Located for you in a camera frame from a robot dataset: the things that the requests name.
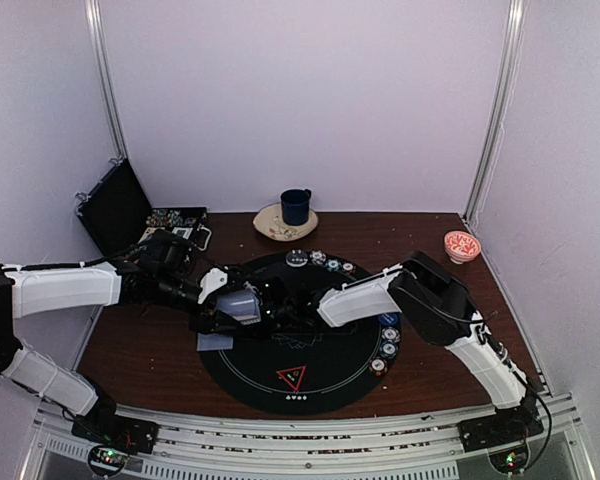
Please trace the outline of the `green chips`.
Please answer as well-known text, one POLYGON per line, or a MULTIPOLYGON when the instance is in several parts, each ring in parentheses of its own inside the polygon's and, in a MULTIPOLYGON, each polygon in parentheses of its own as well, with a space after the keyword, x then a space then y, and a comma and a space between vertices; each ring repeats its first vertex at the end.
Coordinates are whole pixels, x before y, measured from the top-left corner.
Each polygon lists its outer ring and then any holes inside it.
POLYGON ((331 258, 326 261, 325 267, 328 271, 331 272, 339 271, 342 267, 342 263, 335 258, 331 258))

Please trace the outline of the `blue small blind button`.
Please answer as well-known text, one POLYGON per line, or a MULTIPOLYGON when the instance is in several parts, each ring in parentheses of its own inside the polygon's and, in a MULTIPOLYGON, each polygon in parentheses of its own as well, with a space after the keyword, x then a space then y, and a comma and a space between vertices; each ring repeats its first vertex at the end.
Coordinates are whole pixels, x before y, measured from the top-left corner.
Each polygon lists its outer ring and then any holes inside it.
POLYGON ((377 320, 384 327, 392 327, 399 323, 400 316, 398 313, 394 313, 394 312, 383 313, 377 317, 377 320))

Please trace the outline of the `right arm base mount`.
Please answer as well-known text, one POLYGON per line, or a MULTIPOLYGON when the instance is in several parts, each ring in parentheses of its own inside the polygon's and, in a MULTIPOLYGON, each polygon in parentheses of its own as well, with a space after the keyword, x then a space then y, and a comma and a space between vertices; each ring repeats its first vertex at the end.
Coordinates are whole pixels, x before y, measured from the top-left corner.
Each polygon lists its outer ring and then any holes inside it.
POLYGON ((459 423, 465 453, 486 450, 491 467, 498 473, 522 474, 532 464, 529 439, 544 432, 541 421, 502 420, 496 415, 459 423))

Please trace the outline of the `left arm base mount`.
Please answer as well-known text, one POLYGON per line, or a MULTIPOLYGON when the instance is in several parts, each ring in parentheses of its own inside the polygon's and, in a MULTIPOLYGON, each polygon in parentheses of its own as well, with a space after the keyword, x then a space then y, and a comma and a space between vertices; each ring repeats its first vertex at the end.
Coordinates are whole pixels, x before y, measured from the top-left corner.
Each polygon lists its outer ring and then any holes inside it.
POLYGON ((92 473, 101 478, 121 473, 138 453, 151 454, 157 440, 159 426, 155 422, 129 417, 119 417, 117 422, 117 432, 105 433, 85 420, 73 421, 72 435, 94 443, 89 448, 86 463, 92 473))

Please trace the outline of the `green fifty poker chip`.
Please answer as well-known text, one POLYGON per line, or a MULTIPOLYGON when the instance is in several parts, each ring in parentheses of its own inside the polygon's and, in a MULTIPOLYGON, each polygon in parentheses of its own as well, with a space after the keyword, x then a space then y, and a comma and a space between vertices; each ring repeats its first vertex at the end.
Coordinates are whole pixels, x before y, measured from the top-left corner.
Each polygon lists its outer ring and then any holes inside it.
POLYGON ((383 342, 379 349, 380 356, 387 360, 394 359, 397 356, 398 351, 398 346, 395 343, 389 341, 383 342))

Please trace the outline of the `blue playing card deck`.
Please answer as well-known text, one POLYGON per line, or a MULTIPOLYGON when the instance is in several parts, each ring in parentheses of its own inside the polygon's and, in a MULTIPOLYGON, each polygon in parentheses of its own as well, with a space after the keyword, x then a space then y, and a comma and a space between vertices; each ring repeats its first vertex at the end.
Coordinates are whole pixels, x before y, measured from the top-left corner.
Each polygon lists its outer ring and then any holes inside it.
POLYGON ((216 307, 243 325, 261 321, 259 299, 253 291, 248 289, 219 296, 216 307))

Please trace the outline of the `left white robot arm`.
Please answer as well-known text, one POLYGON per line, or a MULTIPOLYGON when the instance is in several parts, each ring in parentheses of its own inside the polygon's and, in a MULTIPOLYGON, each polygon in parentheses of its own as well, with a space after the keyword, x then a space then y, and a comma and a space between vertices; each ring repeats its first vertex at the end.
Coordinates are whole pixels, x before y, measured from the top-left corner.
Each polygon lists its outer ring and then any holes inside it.
POLYGON ((243 272, 214 266, 199 282, 186 270, 194 245, 159 231, 105 258, 55 264, 0 262, 0 377, 84 418, 86 429, 103 444, 117 442, 124 424, 115 404, 84 376, 56 362, 42 336, 23 339, 35 325, 75 318, 106 307, 154 304, 191 316, 203 334, 239 335, 262 325, 262 299, 243 272))

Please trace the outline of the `dealt card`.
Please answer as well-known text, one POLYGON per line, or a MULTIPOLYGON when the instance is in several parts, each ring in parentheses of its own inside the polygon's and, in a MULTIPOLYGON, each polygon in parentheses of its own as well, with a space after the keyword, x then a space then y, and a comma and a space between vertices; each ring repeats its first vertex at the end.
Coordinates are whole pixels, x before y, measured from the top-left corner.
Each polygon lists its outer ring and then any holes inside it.
POLYGON ((221 334, 198 334, 197 351, 213 352, 231 350, 234 346, 234 338, 221 334))

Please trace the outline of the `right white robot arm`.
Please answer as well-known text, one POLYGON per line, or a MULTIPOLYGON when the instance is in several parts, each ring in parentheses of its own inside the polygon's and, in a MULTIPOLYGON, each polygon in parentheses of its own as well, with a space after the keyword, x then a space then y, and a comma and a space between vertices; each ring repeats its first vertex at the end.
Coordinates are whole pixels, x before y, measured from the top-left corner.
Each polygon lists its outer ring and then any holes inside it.
POLYGON ((399 313, 422 340, 458 358, 485 389, 499 440, 513 441, 531 426, 542 425, 535 386, 493 336, 468 287, 421 251, 375 275, 329 289, 290 291, 282 282, 268 280, 261 312, 277 325, 310 319, 333 329, 399 313))

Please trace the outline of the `red triangle all-in marker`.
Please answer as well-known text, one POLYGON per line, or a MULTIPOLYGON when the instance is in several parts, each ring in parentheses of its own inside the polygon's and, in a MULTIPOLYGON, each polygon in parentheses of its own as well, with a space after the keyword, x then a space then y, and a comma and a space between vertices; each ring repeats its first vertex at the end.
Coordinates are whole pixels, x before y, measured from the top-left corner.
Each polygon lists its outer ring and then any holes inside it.
POLYGON ((303 380, 306 374, 307 367, 297 366, 292 368, 286 368, 282 370, 277 370, 277 377, 282 380, 292 391, 299 392, 302 385, 303 380))

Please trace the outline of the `orange hundred chip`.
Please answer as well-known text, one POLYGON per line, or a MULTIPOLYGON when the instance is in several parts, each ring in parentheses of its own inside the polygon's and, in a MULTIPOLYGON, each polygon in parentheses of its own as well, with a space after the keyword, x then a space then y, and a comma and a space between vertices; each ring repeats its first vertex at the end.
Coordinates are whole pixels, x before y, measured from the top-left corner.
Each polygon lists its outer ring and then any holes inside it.
POLYGON ((384 376, 388 372, 388 362, 383 358, 375 358, 369 364, 369 371, 375 376, 384 376))
POLYGON ((352 275, 355 272, 355 270, 356 270, 355 266, 350 262, 344 262, 341 265, 341 271, 347 275, 352 275))

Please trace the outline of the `blue ten poker chip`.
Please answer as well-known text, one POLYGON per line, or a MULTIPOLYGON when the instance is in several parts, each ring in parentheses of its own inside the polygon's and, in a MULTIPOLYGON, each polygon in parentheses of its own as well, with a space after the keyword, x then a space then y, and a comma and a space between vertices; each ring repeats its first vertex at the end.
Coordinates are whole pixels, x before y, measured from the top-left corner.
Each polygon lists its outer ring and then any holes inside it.
POLYGON ((399 343, 400 331, 394 327, 386 327, 382 330, 382 338, 386 342, 399 343))

